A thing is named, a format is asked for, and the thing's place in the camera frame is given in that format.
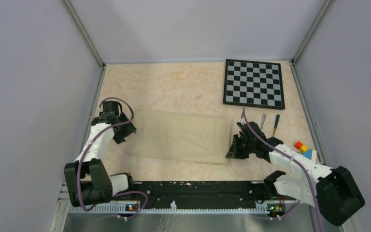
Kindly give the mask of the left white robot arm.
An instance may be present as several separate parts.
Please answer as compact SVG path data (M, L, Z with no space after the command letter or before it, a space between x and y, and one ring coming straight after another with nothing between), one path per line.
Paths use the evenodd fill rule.
M130 116L123 112L127 102L116 98L104 99L99 107L99 115L91 121L89 137L74 162L64 167L64 176L69 199L74 207L88 211L89 206L109 203L118 194L124 200L134 197L136 188L130 173L109 175L102 160L107 155L110 142L119 145L136 133Z

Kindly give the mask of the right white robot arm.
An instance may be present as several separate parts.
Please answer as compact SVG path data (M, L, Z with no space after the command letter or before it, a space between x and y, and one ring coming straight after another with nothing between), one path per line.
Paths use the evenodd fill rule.
M319 211L334 226L343 225L365 206L351 172L343 166L332 168L290 149L281 140L266 138L257 123L238 122L240 132L233 136L227 159L246 159L254 154L286 171L275 171L264 180L264 193L270 199L280 195L299 200Z

